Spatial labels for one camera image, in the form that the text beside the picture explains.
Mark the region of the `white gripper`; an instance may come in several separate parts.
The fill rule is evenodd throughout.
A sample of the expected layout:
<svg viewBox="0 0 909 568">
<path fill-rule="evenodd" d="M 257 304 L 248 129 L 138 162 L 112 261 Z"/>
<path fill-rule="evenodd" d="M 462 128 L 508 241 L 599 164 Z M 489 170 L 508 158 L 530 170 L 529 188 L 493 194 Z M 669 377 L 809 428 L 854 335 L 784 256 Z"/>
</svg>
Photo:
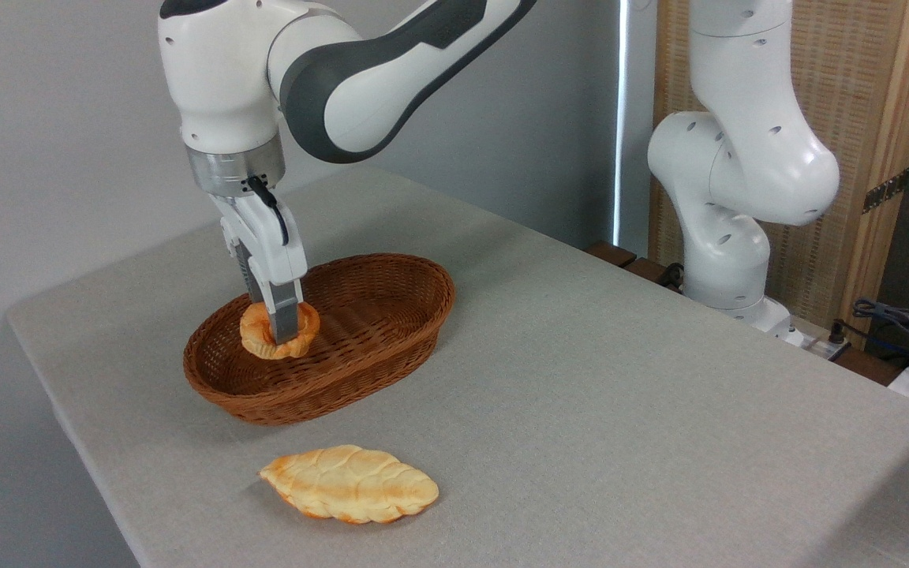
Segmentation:
<svg viewBox="0 0 909 568">
<path fill-rule="evenodd" d="M 256 195 L 211 195 L 228 252 L 237 259 L 252 303 L 264 303 L 275 345 L 299 332 L 301 279 L 308 272 L 299 229 L 289 208 L 266 205 Z"/>
</svg>

